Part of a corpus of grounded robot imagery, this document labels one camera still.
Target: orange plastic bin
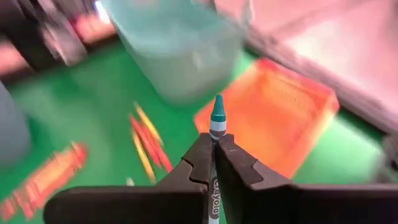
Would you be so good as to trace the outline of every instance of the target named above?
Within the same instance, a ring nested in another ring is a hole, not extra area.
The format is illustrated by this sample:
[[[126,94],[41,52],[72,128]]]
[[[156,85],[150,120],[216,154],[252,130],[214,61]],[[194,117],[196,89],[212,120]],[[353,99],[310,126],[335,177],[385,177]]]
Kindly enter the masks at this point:
[[[224,92],[227,133],[252,156],[291,178],[338,111],[334,91],[260,59]],[[195,116],[208,132],[210,102]]]

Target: teal crayon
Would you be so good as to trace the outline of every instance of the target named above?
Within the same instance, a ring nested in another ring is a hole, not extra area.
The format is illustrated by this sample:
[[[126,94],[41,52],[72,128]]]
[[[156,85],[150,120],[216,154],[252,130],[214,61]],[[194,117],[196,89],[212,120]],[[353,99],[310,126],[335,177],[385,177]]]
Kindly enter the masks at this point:
[[[226,114],[224,110],[223,96],[217,95],[213,112],[210,117],[209,134],[213,140],[213,160],[211,163],[210,197],[209,197],[209,224],[220,222],[221,196],[218,187],[216,166],[214,163],[214,146],[217,141],[226,134]]]

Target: gray object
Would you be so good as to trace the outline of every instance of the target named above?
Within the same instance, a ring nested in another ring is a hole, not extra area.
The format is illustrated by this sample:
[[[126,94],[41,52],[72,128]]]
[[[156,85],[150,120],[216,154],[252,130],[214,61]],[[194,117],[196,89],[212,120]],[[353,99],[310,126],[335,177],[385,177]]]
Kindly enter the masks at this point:
[[[15,164],[30,148],[30,133],[22,112],[0,82],[0,168]]]

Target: crayon tip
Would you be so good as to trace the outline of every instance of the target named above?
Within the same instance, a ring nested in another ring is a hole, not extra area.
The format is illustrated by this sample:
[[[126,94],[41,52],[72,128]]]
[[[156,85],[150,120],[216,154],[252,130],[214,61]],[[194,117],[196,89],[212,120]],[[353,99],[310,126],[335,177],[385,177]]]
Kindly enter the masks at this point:
[[[211,120],[216,122],[226,121],[223,96],[220,94],[216,96],[213,112],[211,112]]]

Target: green table surface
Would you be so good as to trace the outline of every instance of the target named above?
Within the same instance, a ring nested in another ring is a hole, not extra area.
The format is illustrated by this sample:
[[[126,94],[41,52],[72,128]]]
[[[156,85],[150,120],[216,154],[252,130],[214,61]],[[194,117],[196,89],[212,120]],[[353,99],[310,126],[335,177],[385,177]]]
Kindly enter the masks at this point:
[[[242,52],[234,76],[255,58]],[[10,87],[28,117],[32,149],[18,165],[0,170],[0,198],[7,197],[54,151],[71,141],[89,149],[86,166],[65,186],[150,185],[129,133],[127,115],[137,101],[157,127],[165,152],[176,166],[198,132],[194,114],[214,93],[185,107],[166,103],[125,51],[115,43],[72,68],[57,68]],[[297,172],[300,183],[349,184],[371,181],[381,155],[382,133],[346,110],[340,110]],[[155,168],[157,179],[166,175]],[[19,214],[8,223],[22,223]],[[221,223],[225,223],[223,214]],[[30,223],[43,223],[42,211]]]

